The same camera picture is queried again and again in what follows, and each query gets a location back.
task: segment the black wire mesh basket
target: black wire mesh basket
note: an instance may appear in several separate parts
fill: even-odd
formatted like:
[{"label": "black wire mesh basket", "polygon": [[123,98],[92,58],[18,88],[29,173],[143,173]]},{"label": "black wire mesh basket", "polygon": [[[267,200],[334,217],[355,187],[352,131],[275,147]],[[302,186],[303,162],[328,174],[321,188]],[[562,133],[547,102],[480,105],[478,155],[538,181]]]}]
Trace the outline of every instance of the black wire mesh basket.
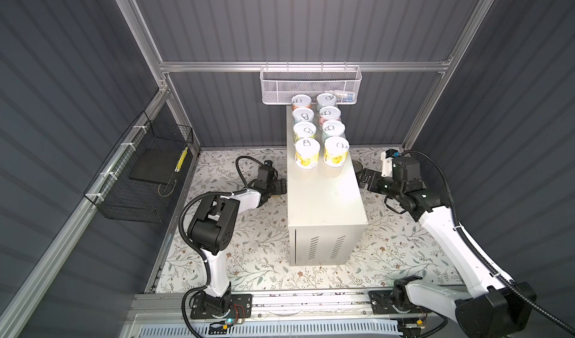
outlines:
[{"label": "black wire mesh basket", "polygon": [[181,190],[192,144],[191,127],[148,120],[131,143],[121,144],[117,163],[89,186],[104,175],[101,188],[84,196],[108,219],[162,223],[169,219],[170,200]]}]

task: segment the black pad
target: black pad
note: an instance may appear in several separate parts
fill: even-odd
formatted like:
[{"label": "black pad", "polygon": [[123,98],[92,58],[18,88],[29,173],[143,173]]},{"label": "black pad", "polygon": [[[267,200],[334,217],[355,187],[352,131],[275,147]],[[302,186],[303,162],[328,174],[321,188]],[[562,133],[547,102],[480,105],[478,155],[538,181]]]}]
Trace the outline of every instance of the black pad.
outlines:
[{"label": "black pad", "polygon": [[130,179],[168,184],[180,158],[179,151],[158,151],[147,149],[130,172]]}]

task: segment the table surface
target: table surface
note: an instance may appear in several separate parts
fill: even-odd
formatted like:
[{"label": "table surface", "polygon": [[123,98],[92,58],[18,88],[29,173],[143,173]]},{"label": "table surface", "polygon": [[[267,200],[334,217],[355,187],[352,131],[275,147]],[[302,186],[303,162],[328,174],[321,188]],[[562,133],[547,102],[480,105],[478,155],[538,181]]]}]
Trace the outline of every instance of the table surface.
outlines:
[{"label": "table surface", "polygon": [[[363,201],[348,155],[341,167],[323,161],[323,145],[317,166],[302,169],[296,164],[291,106],[286,106],[287,122],[287,208],[288,226],[367,224]],[[321,137],[318,129],[316,138]]]}]

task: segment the pink can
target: pink can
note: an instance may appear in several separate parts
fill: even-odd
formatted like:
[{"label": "pink can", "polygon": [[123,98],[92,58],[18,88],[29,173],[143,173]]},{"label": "pink can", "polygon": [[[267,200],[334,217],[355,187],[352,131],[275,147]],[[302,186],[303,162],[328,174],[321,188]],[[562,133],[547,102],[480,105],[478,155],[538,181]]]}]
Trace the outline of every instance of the pink can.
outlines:
[{"label": "pink can", "polygon": [[329,119],[341,121],[341,111],[335,106],[324,106],[320,110],[320,127]]}]

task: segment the pull-tab lid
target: pull-tab lid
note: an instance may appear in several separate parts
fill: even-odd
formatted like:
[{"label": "pull-tab lid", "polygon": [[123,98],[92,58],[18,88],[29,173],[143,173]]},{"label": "pull-tab lid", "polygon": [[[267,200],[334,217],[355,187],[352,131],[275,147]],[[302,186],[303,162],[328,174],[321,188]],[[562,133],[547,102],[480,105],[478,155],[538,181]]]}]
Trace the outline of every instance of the pull-tab lid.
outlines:
[{"label": "pull-tab lid", "polygon": [[296,142],[296,151],[302,157],[311,157],[320,152],[320,143],[314,139],[299,139]]},{"label": "pull-tab lid", "polygon": [[346,131],[346,126],[340,121],[329,119],[324,122],[321,129],[329,136],[340,136]]},{"label": "pull-tab lid", "polygon": [[295,95],[294,97],[291,98],[291,104],[300,107],[306,107],[312,104],[312,98],[307,95]]},{"label": "pull-tab lid", "polygon": [[325,145],[326,149],[332,155],[340,155],[349,150],[349,142],[339,136],[328,137]]},{"label": "pull-tab lid", "polygon": [[313,111],[307,107],[298,107],[293,110],[293,117],[298,121],[311,121],[313,119]]},{"label": "pull-tab lid", "polygon": [[320,110],[320,117],[324,119],[339,119],[341,111],[335,106],[325,106]]},{"label": "pull-tab lid", "polygon": [[317,95],[317,103],[322,106],[335,106],[338,103],[338,98],[333,94],[319,94]]},{"label": "pull-tab lid", "polygon": [[311,122],[298,122],[293,126],[293,132],[299,137],[308,137],[316,133],[316,126]]}]

